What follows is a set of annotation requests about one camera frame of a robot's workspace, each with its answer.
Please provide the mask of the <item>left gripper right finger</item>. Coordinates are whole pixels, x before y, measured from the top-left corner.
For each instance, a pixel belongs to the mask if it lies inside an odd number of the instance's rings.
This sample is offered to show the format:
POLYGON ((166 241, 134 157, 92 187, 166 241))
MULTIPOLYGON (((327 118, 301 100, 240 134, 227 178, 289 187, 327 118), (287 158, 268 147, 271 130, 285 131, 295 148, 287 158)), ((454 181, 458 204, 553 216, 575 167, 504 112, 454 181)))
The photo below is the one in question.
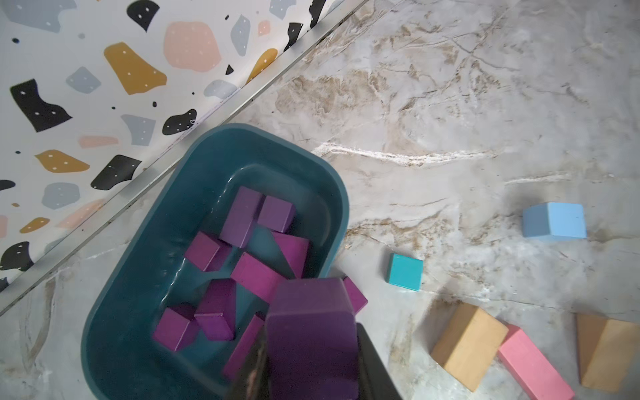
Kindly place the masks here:
POLYGON ((365 327, 357 324, 358 385, 360 400, 401 400, 365 327))

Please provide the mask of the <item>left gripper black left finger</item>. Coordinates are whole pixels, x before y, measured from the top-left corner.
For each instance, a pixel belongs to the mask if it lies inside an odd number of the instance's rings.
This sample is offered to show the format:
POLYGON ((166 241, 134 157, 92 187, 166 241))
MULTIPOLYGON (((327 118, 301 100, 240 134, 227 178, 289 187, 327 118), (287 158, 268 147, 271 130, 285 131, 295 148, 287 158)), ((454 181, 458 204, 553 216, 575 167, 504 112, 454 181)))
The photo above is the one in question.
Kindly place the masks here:
POLYGON ((270 400, 268 346, 261 329, 228 392, 231 400, 270 400))

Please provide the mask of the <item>purple block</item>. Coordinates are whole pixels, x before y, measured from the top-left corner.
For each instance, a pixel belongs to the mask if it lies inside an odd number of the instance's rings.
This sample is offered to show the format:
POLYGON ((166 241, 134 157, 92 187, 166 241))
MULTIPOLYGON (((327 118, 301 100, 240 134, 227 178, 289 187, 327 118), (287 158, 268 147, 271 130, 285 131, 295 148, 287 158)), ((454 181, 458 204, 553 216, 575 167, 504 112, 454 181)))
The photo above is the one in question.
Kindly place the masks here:
POLYGON ((266 318, 272 399, 356 399, 358 335, 340 278, 287 280, 266 318))

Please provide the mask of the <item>teal storage bin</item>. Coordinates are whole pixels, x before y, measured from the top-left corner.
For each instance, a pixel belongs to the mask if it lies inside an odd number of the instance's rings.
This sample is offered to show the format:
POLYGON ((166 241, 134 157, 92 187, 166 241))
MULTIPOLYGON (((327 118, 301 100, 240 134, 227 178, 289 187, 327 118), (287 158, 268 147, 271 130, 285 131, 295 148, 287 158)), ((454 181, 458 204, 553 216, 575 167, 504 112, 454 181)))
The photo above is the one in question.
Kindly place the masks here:
POLYGON ((337 171, 309 151, 247 124, 201 136, 186 152, 118 262, 86 321, 83 374, 99 399, 222 399, 235 342, 195 342, 172 352, 153 340, 166 308, 197 305, 210 281, 228 278, 241 250, 205 273, 185 259, 199 231, 219 233, 237 191, 293 203, 290 232, 310 241, 304 274, 328 275, 348 225, 337 171))

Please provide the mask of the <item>purple brick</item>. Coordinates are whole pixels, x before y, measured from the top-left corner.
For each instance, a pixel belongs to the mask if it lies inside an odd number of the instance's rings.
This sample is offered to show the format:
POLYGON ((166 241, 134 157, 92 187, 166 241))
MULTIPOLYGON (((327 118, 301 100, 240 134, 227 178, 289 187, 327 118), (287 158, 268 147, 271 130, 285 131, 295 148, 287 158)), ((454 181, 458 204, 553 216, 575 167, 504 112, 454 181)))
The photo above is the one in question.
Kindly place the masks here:
POLYGON ((235 247, 245 248, 253 235, 264 200, 264 194, 241 186, 224 222, 220 239, 235 247))

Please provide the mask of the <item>purple cube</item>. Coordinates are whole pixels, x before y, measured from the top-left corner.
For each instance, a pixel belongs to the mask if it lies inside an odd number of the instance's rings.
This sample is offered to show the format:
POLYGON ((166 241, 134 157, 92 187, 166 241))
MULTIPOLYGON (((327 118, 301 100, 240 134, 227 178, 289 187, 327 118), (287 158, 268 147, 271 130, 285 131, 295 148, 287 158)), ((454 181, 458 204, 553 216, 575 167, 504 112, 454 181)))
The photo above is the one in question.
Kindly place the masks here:
POLYGON ((257 224, 278 233, 285 233, 296 213, 295 206, 280 198, 266 196, 257 224))

